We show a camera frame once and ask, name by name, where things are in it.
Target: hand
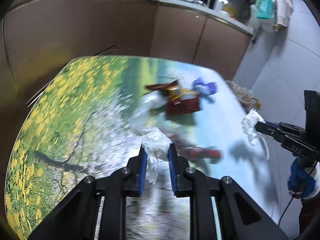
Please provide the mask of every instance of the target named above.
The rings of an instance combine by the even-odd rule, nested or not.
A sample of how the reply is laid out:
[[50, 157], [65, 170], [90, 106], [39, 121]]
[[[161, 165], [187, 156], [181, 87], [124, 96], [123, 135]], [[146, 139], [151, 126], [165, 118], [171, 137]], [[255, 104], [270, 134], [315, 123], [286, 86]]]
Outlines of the hand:
[[291, 175], [288, 180], [288, 190], [291, 195], [301, 194], [303, 200], [314, 198], [320, 191], [320, 168], [317, 163], [314, 171], [313, 167], [303, 168], [298, 165], [298, 158], [291, 164]]

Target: black cable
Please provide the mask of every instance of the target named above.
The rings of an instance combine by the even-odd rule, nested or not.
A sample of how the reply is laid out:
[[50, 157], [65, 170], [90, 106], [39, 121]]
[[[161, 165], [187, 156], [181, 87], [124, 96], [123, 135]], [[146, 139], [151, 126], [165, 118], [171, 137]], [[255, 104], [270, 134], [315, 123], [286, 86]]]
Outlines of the black cable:
[[[318, 162], [316, 162], [316, 164], [313, 166], [313, 168], [312, 168], [312, 170], [309, 172], [308, 176], [310, 176], [310, 174], [315, 170], [315, 168], [316, 168], [316, 166], [317, 166], [317, 163], [318, 163]], [[281, 222], [281, 219], [282, 219], [284, 213], [287, 211], [289, 205], [291, 204], [291, 202], [292, 202], [292, 200], [294, 199], [294, 197], [296, 196], [296, 194], [297, 194], [297, 193], [295, 192], [295, 193], [292, 195], [291, 200], [289, 201], [289, 203], [287, 204], [286, 208], [284, 209], [284, 211], [283, 211], [283, 213], [282, 213], [282, 215], [281, 215], [281, 217], [280, 217], [280, 219], [279, 219], [278, 226], [280, 225], [280, 222]]]

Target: table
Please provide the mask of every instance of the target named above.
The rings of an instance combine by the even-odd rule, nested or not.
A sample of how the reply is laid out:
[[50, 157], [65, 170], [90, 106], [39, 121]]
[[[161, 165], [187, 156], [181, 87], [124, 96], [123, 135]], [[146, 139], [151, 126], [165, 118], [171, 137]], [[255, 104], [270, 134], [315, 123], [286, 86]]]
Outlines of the table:
[[[242, 133], [245, 112], [215, 71], [146, 57], [97, 56], [72, 60], [56, 76], [26, 118], [10, 157], [5, 186], [9, 225], [26, 239], [44, 217], [87, 174], [110, 175], [139, 152], [141, 136], [129, 118], [148, 92], [145, 85], [179, 79], [185, 88], [198, 77], [216, 82], [202, 111], [167, 119], [157, 112], [149, 125], [162, 124], [201, 147], [215, 146], [222, 159], [199, 158], [190, 165], [208, 176], [231, 176], [275, 221], [276, 187], [260, 143]], [[188, 239], [189, 201], [171, 190], [168, 163], [157, 183], [145, 184], [140, 199], [128, 198], [128, 239]]]

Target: teal bag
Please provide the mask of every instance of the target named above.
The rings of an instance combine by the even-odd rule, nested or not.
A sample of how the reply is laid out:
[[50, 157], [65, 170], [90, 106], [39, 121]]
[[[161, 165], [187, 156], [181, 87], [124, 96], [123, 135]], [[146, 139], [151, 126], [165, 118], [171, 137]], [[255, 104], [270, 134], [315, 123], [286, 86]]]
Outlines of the teal bag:
[[273, 0], [260, 0], [257, 18], [272, 19], [273, 18]]

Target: metal screw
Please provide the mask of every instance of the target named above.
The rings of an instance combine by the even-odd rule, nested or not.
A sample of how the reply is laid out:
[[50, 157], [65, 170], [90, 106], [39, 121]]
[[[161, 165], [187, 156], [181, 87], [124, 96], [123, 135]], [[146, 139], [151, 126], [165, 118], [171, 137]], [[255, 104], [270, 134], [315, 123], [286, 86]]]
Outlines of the metal screw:
[[130, 170], [130, 168], [123, 167], [123, 168], [121, 169], [121, 172], [122, 172], [123, 174], [128, 174], [128, 173], [131, 172], [131, 170]]
[[194, 167], [188, 167], [188, 168], [186, 168], [186, 172], [190, 173], [190, 174], [193, 174], [193, 173], [196, 172], [196, 169]]
[[222, 178], [222, 181], [225, 183], [225, 184], [230, 184], [231, 182], [233, 182], [233, 179], [229, 176], [224, 176]]
[[84, 182], [90, 184], [91, 182], [93, 182], [94, 177], [92, 176], [86, 176], [84, 177]]

